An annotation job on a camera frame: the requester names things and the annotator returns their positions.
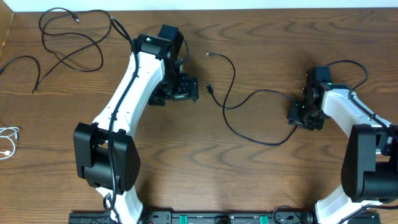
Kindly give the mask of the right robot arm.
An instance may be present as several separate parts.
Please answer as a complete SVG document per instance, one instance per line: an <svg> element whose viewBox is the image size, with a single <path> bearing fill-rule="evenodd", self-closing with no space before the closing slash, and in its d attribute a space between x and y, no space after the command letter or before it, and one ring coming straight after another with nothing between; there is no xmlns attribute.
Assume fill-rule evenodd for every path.
<svg viewBox="0 0 398 224"><path fill-rule="evenodd" d="M306 74L303 99L289 111L290 125L321 130L332 119L347 135L341 184L319 200L302 223L350 223L355 218L370 223L370 208L395 210L397 200L397 126L370 110L353 87L331 79L329 65Z"/></svg>

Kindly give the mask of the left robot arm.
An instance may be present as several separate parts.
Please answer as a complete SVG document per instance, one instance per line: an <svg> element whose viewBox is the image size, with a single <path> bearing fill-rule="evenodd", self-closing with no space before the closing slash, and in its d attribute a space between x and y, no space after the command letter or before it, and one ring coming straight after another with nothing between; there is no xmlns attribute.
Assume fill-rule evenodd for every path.
<svg viewBox="0 0 398 224"><path fill-rule="evenodd" d="M132 54L114 95L90 124L73 133L76 171L103 196L103 213L71 213L69 223L141 223L144 205L135 183L141 160L134 136L147 105L196 101L198 80L182 71L178 55L186 44L178 27L164 24L158 35L129 39Z"/></svg>

